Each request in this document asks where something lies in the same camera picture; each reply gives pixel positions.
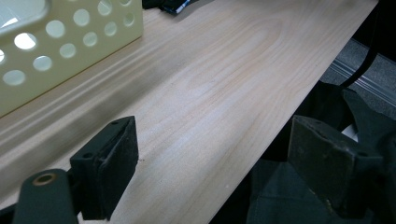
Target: basket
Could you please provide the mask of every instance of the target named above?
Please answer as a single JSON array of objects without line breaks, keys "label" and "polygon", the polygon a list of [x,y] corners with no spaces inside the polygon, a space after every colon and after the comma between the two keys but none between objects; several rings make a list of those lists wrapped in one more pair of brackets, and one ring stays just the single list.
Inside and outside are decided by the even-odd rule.
[{"label": "basket", "polygon": [[26,16],[33,0],[0,0],[7,23],[18,21],[0,23],[0,117],[143,33],[141,0],[36,1],[38,14]]}]

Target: wood grain surface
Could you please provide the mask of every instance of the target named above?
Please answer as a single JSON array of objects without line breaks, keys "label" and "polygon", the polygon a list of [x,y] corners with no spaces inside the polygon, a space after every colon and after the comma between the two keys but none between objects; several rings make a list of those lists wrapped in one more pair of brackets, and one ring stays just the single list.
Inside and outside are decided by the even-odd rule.
[{"label": "wood grain surface", "polygon": [[0,206],[15,203],[24,178],[68,169],[108,122],[135,115],[140,160],[110,222],[208,222],[375,5],[146,10],[143,37],[0,118]]}]

